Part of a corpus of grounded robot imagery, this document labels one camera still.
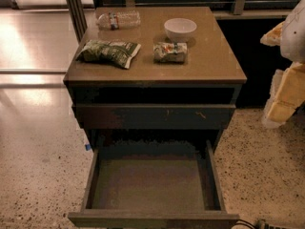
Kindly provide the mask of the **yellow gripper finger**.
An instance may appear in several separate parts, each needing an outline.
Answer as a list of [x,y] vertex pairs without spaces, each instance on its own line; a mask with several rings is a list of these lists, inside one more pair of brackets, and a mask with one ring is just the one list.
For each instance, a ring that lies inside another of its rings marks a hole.
[[266,46],[279,46],[281,42],[283,22],[277,24],[260,38],[260,43]]
[[275,71],[262,124],[269,129],[284,125],[304,102],[305,64],[293,62],[285,71]]

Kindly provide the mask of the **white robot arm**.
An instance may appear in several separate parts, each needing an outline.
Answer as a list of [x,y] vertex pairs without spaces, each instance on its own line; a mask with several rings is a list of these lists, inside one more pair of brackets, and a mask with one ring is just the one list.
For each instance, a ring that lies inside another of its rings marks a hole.
[[285,71],[275,71],[264,107],[262,124],[273,129],[284,125],[305,102],[305,0],[300,0],[283,22],[265,33],[260,43],[278,46],[281,56],[292,62]]

